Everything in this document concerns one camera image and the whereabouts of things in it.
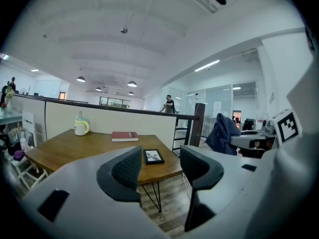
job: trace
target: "glass door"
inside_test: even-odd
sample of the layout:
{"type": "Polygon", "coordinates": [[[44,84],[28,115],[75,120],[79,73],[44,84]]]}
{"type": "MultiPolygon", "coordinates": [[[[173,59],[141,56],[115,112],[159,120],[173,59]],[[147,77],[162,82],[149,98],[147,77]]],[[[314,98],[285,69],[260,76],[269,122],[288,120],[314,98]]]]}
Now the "glass door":
{"type": "Polygon", "coordinates": [[[217,114],[232,118],[232,90],[231,85],[206,89],[205,95],[205,115],[202,135],[208,137],[212,132],[217,114]]]}
{"type": "Polygon", "coordinates": [[[186,115],[195,114],[195,104],[196,103],[205,103],[205,90],[198,90],[194,92],[188,92],[187,95],[187,104],[185,109],[186,115]]]}

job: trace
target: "desk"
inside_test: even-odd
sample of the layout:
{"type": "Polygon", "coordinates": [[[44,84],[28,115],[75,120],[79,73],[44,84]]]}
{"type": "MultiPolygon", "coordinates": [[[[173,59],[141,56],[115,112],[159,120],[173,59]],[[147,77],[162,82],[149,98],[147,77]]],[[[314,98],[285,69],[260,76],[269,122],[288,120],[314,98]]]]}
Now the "desk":
{"type": "Polygon", "coordinates": [[[22,114],[12,110],[12,113],[3,115],[2,110],[0,109],[0,125],[5,125],[9,123],[15,123],[22,121],[22,114]]]}
{"type": "Polygon", "coordinates": [[[54,172],[63,165],[81,158],[133,146],[142,146],[143,149],[158,149],[165,160],[163,164],[146,165],[142,155],[142,168],[138,178],[138,183],[143,188],[144,184],[157,182],[159,200],[154,185],[153,189],[159,207],[145,188],[144,190],[161,211],[159,181],[181,174],[182,169],[179,158],[155,135],[139,135],[139,141],[112,142],[111,134],[89,132],[84,136],[77,136],[74,134],[74,130],[70,129],[28,151],[26,157],[43,169],[54,172]]]}

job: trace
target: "railing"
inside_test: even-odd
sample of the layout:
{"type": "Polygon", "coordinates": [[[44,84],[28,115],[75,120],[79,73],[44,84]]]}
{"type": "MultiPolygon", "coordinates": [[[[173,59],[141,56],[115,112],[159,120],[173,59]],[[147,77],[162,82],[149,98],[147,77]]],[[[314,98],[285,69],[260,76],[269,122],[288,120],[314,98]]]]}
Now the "railing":
{"type": "Polygon", "coordinates": [[[181,120],[185,120],[185,119],[186,120],[190,120],[190,119],[194,120],[194,119],[196,119],[196,116],[192,116],[192,115],[167,114],[167,113],[159,113],[159,112],[145,111],[145,110],[134,110],[134,109],[126,109],[126,108],[118,108],[118,107],[106,107],[106,106],[100,106],[100,105],[92,105],[92,104],[89,104],[88,102],[75,101],[75,100],[62,100],[62,99],[57,99],[57,98],[46,98],[46,97],[29,96],[29,95],[21,95],[21,94],[15,94],[15,96],[24,97],[24,98],[31,98],[31,99],[36,99],[36,100],[42,100],[42,101],[58,103],[58,104],[66,104],[66,105],[81,106],[81,107],[103,109],[103,110],[111,110],[111,111],[118,111],[118,112],[170,116],[170,117],[177,117],[178,119],[181,119],[181,120]]]}
{"type": "MultiPolygon", "coordinates": [[[[179,130],[186,130],[185,137],[179,137],[175,138],[174,136],[174,141],[178,140],[185,140],[184,145],[192,145],[199,147],[199,142],[200,142],[200,136],[201,136],[201,131],[203,129],[203,122],[204,122],[204,113],[205,113],[205,104],[195,104],[195,114],[194,114],[194,119],[186,119],[187,121],[187,127],[176,127],[175,131],[179,130]]],[[[172,148],[172,151],[178,150],[180,147],[172,148]]]]}
{"type": "MultiPolygon", "coordinates": [[[[205,104],[196,104],[196,106],[195,106],[196,112],[194,115],[181,115],[181,114],[167,114],[167,113],[145,111],[145,110],[106,107],[106,106],[100,106],[100,105],[92,105],[92,104],[88,104],[88,102],[75,101],[75,100],[61,100],[61,99],[56,99],[56,98],[46,98],[46,97],[29,96],[29,95],[21,95],[21,94],[15,94],[15,96],[28,98],[28,99],[34,99],[34,100],[40,100],[40,101],[50,102],[50,103],[58,103],[58,104],[64,104],[64,105],[87,107],[87,108],[94,108],[94,109],[101,109],[101,110],[176,117],[176,121],[187,120],[187,127],[175,128],[175,130],[186,130],[186,134],[185,134],[185,137],[175,138],[175,136],[174,136],[173,140],[174,141],[184,140],[184,145],[189,144],[189,145],[193,145],[193,146],[197,146],[197,147],[199,146],[201,130],[203,127],[205,104]]],[[[178,150],[178,149],[179,149],[179,147],[174,148],[174,144],[173,144],[171,150],[174,151],[174,150],[178,150]]]]}
{"type": "Polygon", "coordinates": [[[89,102],[83,102],[83,101],[76,101],[76,100],[68,100],[68,99],[58,99],[58,98],[48,98],[48,97],[41,97],[41,96],[30,96],[30,95],[23,95],[23,94],[15,94],[15,96],[18,97],[24,97],[24,98],[33,98],[43,101],[62,101],[62,102],[72,102],[72,103],[80,103],[80,104],[88,104],[89,102]]]}

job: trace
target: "white partition wall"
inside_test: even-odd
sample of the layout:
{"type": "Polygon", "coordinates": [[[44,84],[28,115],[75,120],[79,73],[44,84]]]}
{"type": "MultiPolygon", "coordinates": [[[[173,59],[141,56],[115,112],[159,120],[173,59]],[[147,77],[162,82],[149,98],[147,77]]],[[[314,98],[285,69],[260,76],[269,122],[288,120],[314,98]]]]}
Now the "white partition wall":
{"type": "Polygon", "coordinates": [[[14,96],[10,99],[12,108],[18,112],[34,113],[35,134],[38,145],[46,141],[45,130],[45,101],[14,96]]]}
{"type": "Polygon", "coordinates": [[[51,102],[46,103],[45,111],[47,139],[74,128],[74,120],[79,112],[87,118],[92,132],[135,131],[141,135],[154,134],[169,149],[173,146],[176,117],[116,112],[51,102]]]}

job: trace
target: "metal table leg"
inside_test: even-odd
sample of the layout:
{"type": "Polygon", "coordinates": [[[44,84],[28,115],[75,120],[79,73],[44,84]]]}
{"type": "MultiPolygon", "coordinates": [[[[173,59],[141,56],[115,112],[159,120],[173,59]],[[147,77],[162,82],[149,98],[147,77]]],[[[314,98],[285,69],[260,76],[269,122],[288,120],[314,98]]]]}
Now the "metal table leg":
{"type": "Polygon", "coordinates": [[[158,205],[156,205],[156,203],[153,201],[153,199],[151,198],[151,196],[149,195],[149,193],[146,191],[146,189],[144,188],[144,185],[142,185],[143,189],[145,190],[146,194],[149,196],[149,198],[151,199],[151,201],[153,202],[153,204],[157,207],[157,209],[159,210],[159,212],[161,213],[161,204],[160,204],[160,182],[158,181],[158,192],[159,192],[159,197],[156,194],[155,191],[155,187],[154,187],[154,183],[152,183],[153,186],[153,190],[154,190],[154,194],[156,197],[156,201],[158,203],[158,205]]]}

